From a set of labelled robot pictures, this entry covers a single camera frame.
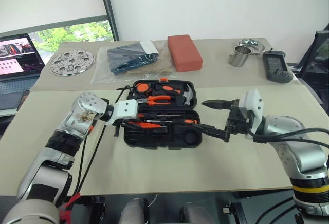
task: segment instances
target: white wall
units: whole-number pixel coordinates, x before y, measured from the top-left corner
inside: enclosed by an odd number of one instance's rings
[[[329,0],[111,0],[121,40],[265,37],[298,62],[329,22]]]
[[[103,0],[0,0],[0,33],[106,15]]]

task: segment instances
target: perforated metal disk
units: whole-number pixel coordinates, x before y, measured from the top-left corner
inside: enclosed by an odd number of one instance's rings
[[[50,71],[59,76],[73,76],[82,73],[93,65],[95,57],[86,50],[72,50],[51,60]]]

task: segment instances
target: window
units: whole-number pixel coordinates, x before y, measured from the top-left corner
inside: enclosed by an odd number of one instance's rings
[[[63,42],[113,41],[108,20],[41,30],[29,35],[45,64]]]

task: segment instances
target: laptop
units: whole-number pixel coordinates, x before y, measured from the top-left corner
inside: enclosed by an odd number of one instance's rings
[[[0,38],[0,116],[15,114],[44,66],[28,34]]]

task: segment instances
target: metal bowl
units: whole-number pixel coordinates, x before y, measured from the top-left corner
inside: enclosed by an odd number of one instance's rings
[[[237,45],[249,48],[251,50],[251,55],[257,55],[265,51],[265,46],[254,39],[241,39]]]

